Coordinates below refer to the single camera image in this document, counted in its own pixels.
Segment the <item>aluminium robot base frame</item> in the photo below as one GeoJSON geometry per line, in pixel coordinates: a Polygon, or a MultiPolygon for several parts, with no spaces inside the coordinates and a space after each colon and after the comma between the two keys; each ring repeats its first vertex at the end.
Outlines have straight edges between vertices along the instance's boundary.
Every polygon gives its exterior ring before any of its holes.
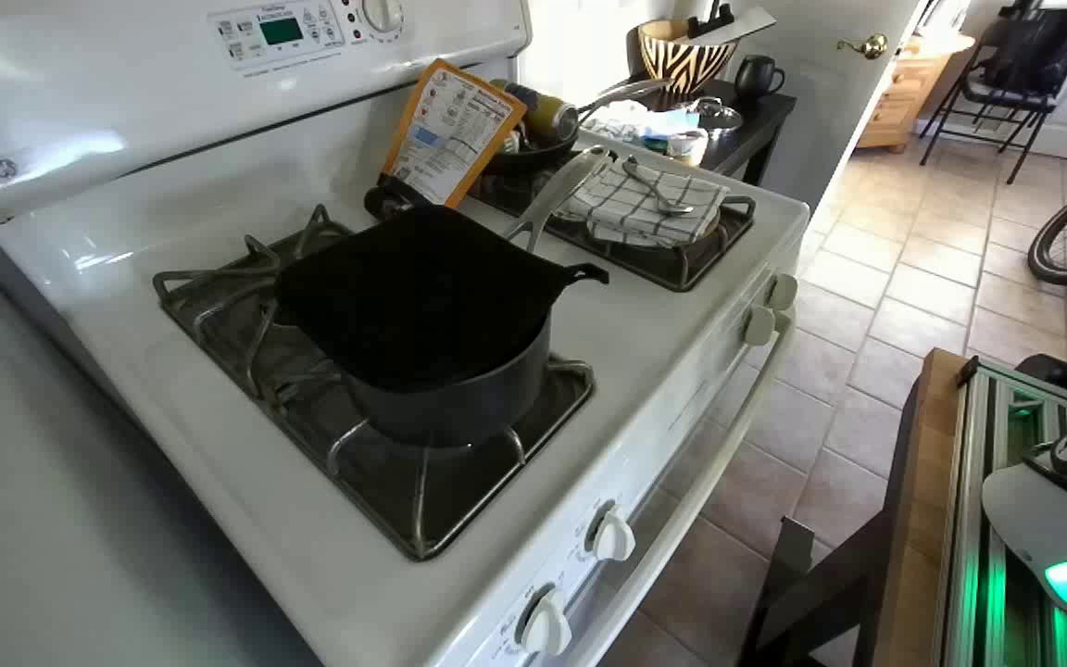
{"type": "Polygon", "coordinates": [[[961,369],[943,667],[1067,667],[1067,610],[982,511],[982,481],[1067,434],[1067,377],[1040,364],[961,369]]]}

